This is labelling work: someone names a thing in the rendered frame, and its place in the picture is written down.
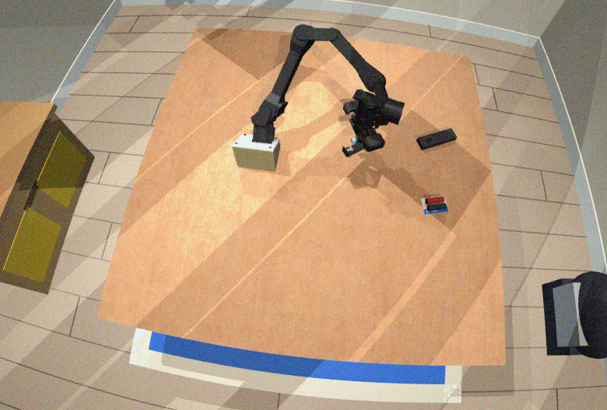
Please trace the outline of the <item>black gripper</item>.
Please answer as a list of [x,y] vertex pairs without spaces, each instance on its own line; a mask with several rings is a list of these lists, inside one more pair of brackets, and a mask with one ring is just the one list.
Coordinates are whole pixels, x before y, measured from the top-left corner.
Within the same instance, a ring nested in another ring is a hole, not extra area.
[[378,117],[377,113],[373,117],[363,117],[358,113],[358,105],[358,100],[346,102],[343,105],[343,110],[345,111],[346,115],[349,115],[349,113],[354,111],[355,114],[351,115],[349,122],[352,125],[360,143],[363,143],[363,146],[367,152],[373,152],[374,150],[384,148],[384,138],[382,137],[381,133],[377,133],[377,131],[372,128],[375,127],[376,123],[374,119]]

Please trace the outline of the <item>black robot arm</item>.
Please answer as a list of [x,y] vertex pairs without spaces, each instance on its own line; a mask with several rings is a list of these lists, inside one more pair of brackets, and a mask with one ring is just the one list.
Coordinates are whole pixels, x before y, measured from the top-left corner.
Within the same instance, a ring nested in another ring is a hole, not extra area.
[[[388,98],[385,89],[386,78],[371,66],[341,34],[341,31],[330,28],[313,28],[309,25],[298,25],[294,28],[290,41],[290,51],[282,66],[279,76],[270,94],[263,100],[258,112],[251,117],[254,124],[251,142],[271,144],[275,136],[273,127],[276,118],[284,113],[288,104],[285,101],[289,85],[302,60],[315,41],[330,41],[343,57],[355,68],[364,86],[372,93],[358,89],[353,99],[359,101],[358,113],[363,117],[375,118],[375,130],[389,122],[398,125],[405,103]],[[374,95],[375,93],[376,95]]]

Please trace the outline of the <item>black rectangular bar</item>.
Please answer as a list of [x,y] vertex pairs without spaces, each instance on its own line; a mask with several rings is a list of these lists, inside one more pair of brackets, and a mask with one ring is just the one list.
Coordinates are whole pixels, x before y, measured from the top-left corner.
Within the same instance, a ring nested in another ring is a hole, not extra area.
[[446,142],[453,142],[456,139],[457,135],[454,133],[452,128],[449,128],[448,130],[445,129],[443,131],[424,135],[423,137],[417,138],[416,141],[418,142],[422,151],[433,146],[442,145]]

